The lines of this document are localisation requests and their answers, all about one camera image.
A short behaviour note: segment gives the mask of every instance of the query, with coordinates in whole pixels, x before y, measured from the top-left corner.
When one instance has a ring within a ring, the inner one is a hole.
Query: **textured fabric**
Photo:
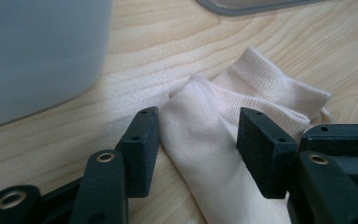
[[[328,120],[329,98],[250,47],[213,82],[194,76],[171,94],[159,109],[160,141],[208,223],[290,223],[286,200],[263,198],[236,149],[240,108],[264,112],[298,140],[312,120]]]

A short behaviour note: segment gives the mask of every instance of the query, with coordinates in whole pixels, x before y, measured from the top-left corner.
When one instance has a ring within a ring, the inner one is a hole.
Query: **white cloth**
[[[298,140],[312,119],[328,117],[330,97],[250,47],[213,82],[194,76],[171,94],[159,109],[160,141],[208,223],[290,223],[286,200],[263,198],[236,149],[240,108],[262,111]]]

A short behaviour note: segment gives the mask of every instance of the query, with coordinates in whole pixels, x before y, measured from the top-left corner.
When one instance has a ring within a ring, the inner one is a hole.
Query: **fabric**
[[[236,149],[240,109],[265,113],[298,141],[312,121],[331,120],[330,97],[250,47],[213,81],[193,76],[170,95],[160,141],[208,223],[290,223],[286,200],[263,198]]]

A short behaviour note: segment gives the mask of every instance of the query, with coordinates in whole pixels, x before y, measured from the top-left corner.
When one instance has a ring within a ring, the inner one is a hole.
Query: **wooden table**
[[[167,101],[199,74],[211,78],[253,45],[287,75],[332,92],[337,123],[358,123],[358,0],[332,0],[235,18],[195,0],[114,0],[98,81],[75,99],[0,126],[0,189],[47,193],[83,174],[95,151],[114,148],[134,114]],[[203,223],[164,149],[151,194],[130,199],[130,223]]]

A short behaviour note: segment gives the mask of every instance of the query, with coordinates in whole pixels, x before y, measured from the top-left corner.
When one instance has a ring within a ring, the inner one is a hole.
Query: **light wood tabletop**
[[[0,126],[0,189],[42,194],[82,176],[115,148],[135,113],[162,105],[191,75],[212,78],[254,46],[288,76],[330,91],[336,123],[358,123],[358,0],[223,17],[195,0],[114,0],[103,72],[76,98]],[[204,223],[162,147],[150,196],[129,199],[130,223]]]

